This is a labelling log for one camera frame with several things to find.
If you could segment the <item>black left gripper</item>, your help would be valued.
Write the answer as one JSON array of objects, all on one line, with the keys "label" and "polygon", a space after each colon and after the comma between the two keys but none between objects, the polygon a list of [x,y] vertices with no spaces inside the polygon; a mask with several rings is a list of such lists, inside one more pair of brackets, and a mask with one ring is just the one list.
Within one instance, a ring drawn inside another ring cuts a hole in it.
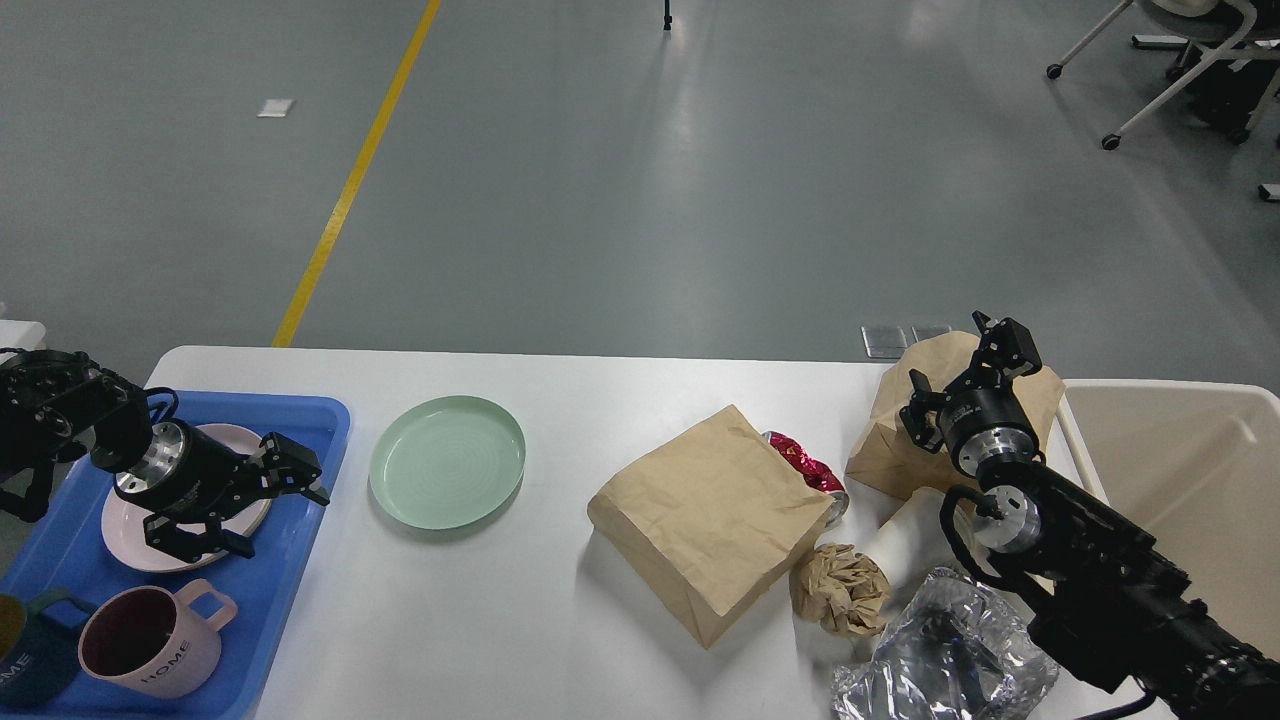
[{"label": "black left gripper", "polygon": [[[175,561],[206,556],[255,556],[256,506],[251,500],[301,495],[326,507],[316,454],[280,433],[266,433],[248,455],[238,454],[187,421],[152,425],[148,447],[113,493],[146,509],[143,542]],[[196,523],[178,523],[196,521]]]}]

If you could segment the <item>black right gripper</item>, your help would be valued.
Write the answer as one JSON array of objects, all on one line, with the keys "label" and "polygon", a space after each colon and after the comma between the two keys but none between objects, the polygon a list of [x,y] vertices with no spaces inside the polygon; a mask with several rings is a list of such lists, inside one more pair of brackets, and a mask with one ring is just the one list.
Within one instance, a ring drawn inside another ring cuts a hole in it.
[{"label": "black right gripper", "polygon": [[1006,316],[995,320],[980,310],[972,314],[979,340],[960,392],[934,391],[918,369],[908,372],[911,392],[899,410],[908,438],[918,448],[937,454],[945,445],[954,466],[977,479],[992,462],[1030,462],[1041,451],[1039,437],[1012,392],[1018,378],[1043,369],[1030,331]]}]

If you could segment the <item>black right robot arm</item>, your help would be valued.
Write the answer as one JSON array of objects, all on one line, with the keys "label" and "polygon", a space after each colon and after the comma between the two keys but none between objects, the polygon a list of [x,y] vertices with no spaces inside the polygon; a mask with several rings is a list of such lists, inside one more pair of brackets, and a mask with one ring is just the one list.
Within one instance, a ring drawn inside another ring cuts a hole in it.
[{"label": "black right robot arm", "polygon": [[968,574],[1016,594],[1032,611],[1030,641],[1078,680],[1139,700],[1108,708],[1130,717],[1156,702],[1179,719],[1277,716],[1277,662],[1216,623],[1190,578],[1156,539],[1051,469],[1014,392],[1043,363],[1030,332],[977,311],[968,366],[942,389],[909,372],[900,409],[910,441],[945,451],[965,477],[946,489],[940,525]]}]

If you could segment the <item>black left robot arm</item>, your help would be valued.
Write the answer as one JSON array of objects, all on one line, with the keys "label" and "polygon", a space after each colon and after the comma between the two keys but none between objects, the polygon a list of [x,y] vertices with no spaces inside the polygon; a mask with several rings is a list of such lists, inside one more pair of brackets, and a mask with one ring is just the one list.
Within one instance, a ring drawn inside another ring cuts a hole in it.
[{"label": "black left robot arm", "polygon": [[238,454],[177,416],[179,398],[152,405],[145,388],[83,352],[3,350],[3,477],[29,473],[24,492],[5,489],[3,511],[33,523],[45,516],[56,465],[88,457],[115,477],[115,495],[145,510],[147,546],[184,562],[206,553],[255,555],[228,521],[262,500],[300,495],[320,506],[317,455],[269,433]]}]

